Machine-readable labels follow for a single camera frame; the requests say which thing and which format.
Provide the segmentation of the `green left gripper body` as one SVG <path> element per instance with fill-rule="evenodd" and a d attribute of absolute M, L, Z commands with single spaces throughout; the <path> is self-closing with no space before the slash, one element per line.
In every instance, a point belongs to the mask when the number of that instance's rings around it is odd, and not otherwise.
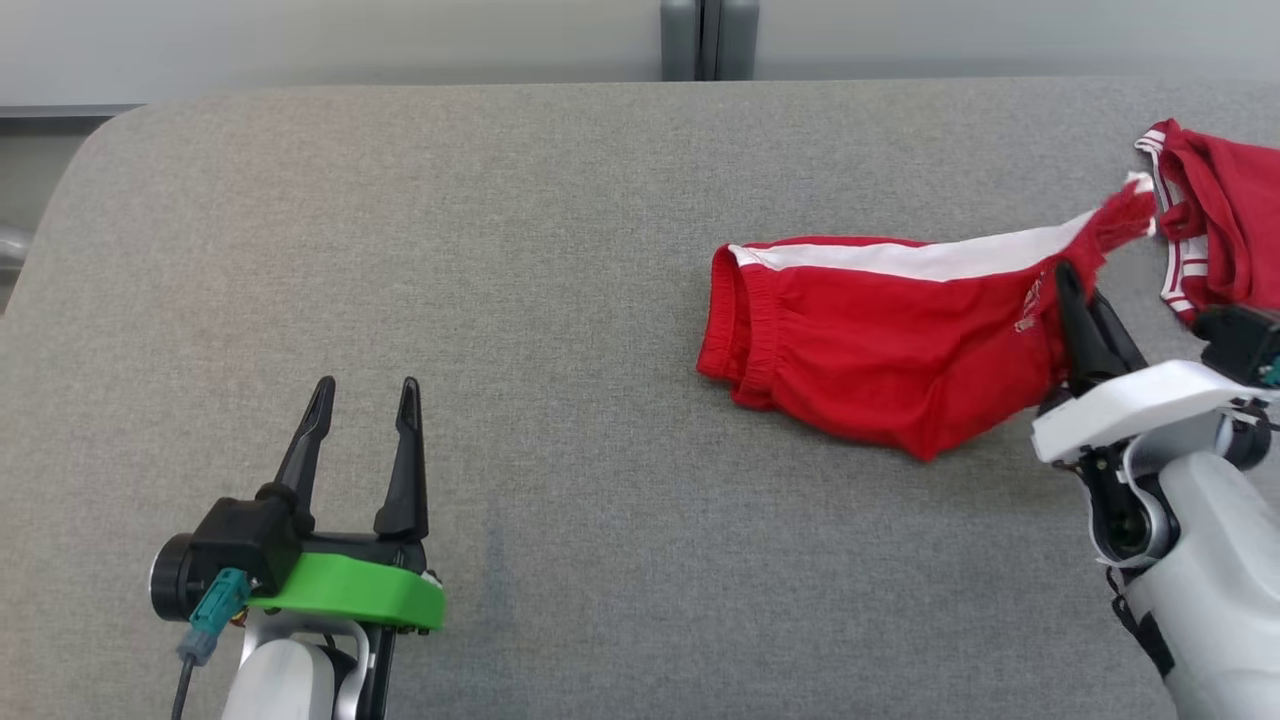
<path fill-rule="evenodd" d="M 252 609 L 344 618 L 398 632 L 444 626 L 445 592 L 420 539 L 317 534 L 274 596 L 253 592 Z"/>

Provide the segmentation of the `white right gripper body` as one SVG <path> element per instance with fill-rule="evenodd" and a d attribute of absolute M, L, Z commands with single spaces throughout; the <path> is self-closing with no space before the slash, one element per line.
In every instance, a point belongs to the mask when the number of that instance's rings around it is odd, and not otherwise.
<path fill-rule="evenodd" d="M 1224 418 L 1239 402 L 1266 400 L 1266 388 L 1245 386 L 1199 363 L 1170 360 L 1106 380 L 1033 423 L 1041 462 L 1078 460 L 1146 437 L 1174 457 L 1225 447 Z"/>

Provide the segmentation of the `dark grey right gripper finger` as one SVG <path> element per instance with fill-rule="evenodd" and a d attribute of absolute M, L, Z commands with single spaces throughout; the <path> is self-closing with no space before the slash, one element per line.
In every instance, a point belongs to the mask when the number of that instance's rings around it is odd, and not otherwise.
<path fill-rule="evenodd" d="M 1115 307 L 1100 290 L 1091 300 L 1091 319 L 1105 348 L 1100 372 L 1105 375 L 1125 375 L 1149 365 Z"/>
<path fill-rule="evenodd" d="M 1085 286 L 1070 261 L 1056 265 L 1055 288 L 1068 359 L 1066 388 L 1069 393 L 1088 393 L 1119 377 L 1119 356 L 1110 343 L 1098 293 Z"/>

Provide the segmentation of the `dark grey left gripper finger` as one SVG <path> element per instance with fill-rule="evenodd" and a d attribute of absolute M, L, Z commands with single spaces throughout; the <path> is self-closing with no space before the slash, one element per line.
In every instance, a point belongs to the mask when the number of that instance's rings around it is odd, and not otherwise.
<path fill-rule="evenodd" d="M 285 503 L 296 530 L 315 530 L 311 500 L 320 446 L 332 427 L 335 382 L 333 375 L 324 375 L 316 383 L 274 480 L 259 489 L 259 500 L 278 498 Z"/>
<path fill-rule="evenodd" d="M 402 384 L 396 413 L 396 459 L 387 496 L 375 515 L 380 541 L 420 542 L 429 534 L 421 391 L 413 377 Z"/>

